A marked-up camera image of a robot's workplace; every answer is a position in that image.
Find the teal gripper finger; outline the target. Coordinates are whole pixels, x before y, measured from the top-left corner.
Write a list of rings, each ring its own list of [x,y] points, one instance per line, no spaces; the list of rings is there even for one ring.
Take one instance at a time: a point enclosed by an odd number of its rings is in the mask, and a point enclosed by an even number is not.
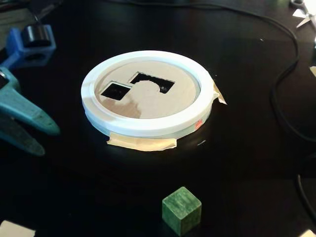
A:
[[[32,155],[45,155],[43,146],[14,119],[6,115],[0,116],[0,138]]]
[[[60,133],[57,123],[44,110],[8,85],[0,90],[0,111],[48,135]]]

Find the teal gripper body with motor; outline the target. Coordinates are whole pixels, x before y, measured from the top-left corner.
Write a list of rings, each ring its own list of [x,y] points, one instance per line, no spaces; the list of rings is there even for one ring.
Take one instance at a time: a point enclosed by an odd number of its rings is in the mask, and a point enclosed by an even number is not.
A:
[[[20,99],[20,84],[18,79],[6,67],[0,68],[0,100],[18,102]]]

